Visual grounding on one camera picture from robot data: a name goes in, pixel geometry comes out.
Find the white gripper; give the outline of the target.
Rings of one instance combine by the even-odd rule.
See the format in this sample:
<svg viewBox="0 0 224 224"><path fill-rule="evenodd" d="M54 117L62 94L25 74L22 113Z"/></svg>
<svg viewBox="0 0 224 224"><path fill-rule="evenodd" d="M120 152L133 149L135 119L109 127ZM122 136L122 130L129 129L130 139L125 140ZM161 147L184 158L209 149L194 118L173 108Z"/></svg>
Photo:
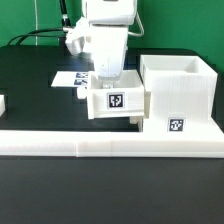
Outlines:
<svg viewBox="0 0 224 224"><path fill-rule="evenodd" d="M94 71L99 79L118 79L127 49L126 26L92 26L91 41ZM111 81L102 82L103 89L111 89Z"/></svg>

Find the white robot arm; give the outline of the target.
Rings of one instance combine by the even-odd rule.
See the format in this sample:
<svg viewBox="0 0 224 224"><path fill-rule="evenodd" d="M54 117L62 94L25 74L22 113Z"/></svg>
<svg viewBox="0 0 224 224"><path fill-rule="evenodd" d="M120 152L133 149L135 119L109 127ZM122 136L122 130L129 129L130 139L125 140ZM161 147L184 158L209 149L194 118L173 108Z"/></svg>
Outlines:
<svg viewBox="0 0 224 224"><path fill-rule="evenodd" d="M138 0L82 0L82 17L67 31L69 52L88 55L106 88L121 77L128 36L144 35L137 6Z"/></svg>

